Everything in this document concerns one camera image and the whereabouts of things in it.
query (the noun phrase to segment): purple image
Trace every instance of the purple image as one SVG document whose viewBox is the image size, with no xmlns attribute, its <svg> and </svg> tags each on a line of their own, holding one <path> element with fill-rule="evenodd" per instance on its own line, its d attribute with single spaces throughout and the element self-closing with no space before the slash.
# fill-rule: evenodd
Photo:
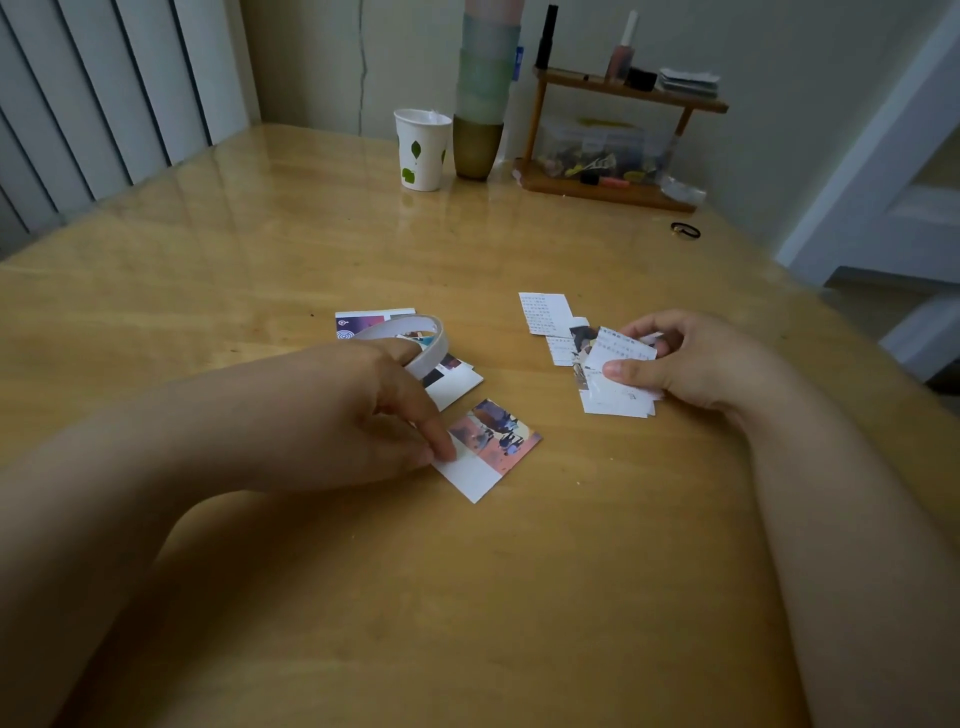
<svg viewBox="0 0 960 728">
<path fill-rule="evenodd" d="M 386 316 L 344 316 L 337 319 L 337 338 L 352 339 L 364 328 L 382 324 L 386 320 Z"/>
</svg>

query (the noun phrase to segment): tape roll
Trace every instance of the tape roll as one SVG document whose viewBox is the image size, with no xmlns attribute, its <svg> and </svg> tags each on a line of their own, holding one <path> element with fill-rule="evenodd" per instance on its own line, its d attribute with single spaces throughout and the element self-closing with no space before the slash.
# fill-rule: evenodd
<svg viewBox="0 0 960 728">
<path fill-rule="evenodd" d="M 440 319 L 435 316 L 420 316 L 419 313 L 409 314 L 407 316 L 395 316 L 380 324 L 374 324 L 369 328 L 364 328 L 356 334 L 354 339 L 393 339 L 410 331 L 433 331 L 435 333 L 433 341 L 426 348 L 417 354 L 417 357 L 407 364 L 406 369 L 417 379 L 423 379 L 430 374 L 437 365 L 443 361 L 449 350 L 449 344 L 446 341 L 446 331 Z"/>
</svg>

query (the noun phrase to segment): paper cup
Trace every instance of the paper cup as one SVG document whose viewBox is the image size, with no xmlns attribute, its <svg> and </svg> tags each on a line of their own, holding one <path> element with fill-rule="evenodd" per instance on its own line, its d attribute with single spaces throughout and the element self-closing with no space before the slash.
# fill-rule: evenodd
<svg viewBox="0 0 960 728">
<path fill-rule="evenodd" d="M 404 187 L 431 192 L 440 187 L 446 143 L 453 119 L 435 111 L 394 111 L 400 143 L 400 181 Z"/>
</svg>

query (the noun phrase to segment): small paper card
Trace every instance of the small paper card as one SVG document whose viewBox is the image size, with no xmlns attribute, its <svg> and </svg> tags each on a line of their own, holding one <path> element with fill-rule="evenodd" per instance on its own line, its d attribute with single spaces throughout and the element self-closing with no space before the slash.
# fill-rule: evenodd
<svg viewBox="0 0 960 728">
<path fill-rule="evenodd" d="M 562 293 L 521 293 L 520 305 L 530 333 L 539 336 L 569 335 L 573 311 Z"/>
<path fill-rule="evenodd" d="M 436 369 L 420 380 L 430 399 L 441 411 L 447 409 L 482 381 L 483 378 L 473 370 L 473 367 L 449 354 Z"/>
<path fill-rule="evenodd" d="M 584 407 L 584 412 L 588 415 L 616 415 L 619 417 L 653 417 L 656 412 L 654 405 L 639 401 L 620 401 L 615 404 L 601 404 L 590 397 L 590 392 L 586 389 L 580 390 L 580 404 Z"/>
<path fill-rule="evenodd" d="M 554 365 L 558 367 L 572 367 L 573 357 L 577 355 L 575 332 L 590 329 L 590 322 L 583 316 L 574 316 L 570 321 L 567 336 L 547 336 L 546 345 L 550 350 Z"/>
<path fill-rule="evenodd" d="M 650 361 L 657 358 L 657 350 L 653 347 L 641 344 L 636 339 L 625 336 L 612 328 L 601 327 L 597 334 L 593 347 L 587 361 L 584 362 L 585 369 L 602 370 L 603 365 L 608 361 L 618 359 L 641 359 Z"/>
<path fill-rule="evenodd" d="M 477 502 L 542 439 L 510 412 L 483 400 L 450 426 L 457 459 L 433 467 Z"/>
<path fill-rule="evenodd" d="M 382 324 L 394 316 L 405 316 L 417 313 L 413 308 L 386 308 L 379 311 L 339 311 L 334 314 L 337 318 L 337 338 L 352 339 L 364 328 L 374 324 Z"/>
</svg>

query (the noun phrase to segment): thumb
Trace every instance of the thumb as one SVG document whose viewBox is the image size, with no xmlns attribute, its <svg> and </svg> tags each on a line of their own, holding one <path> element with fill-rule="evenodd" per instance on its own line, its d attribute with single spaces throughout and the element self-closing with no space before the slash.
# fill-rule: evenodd
<svg viewBox="0 0 960 728">
<path fill-rule="evenodd" d="M 640 361 L 639 359 L 620 359 L 608 361 L 603 365 L 603 376 L 632 387 L 668 389 L 667 370 L 670 364 L 664 359 Z"/>
</svg>

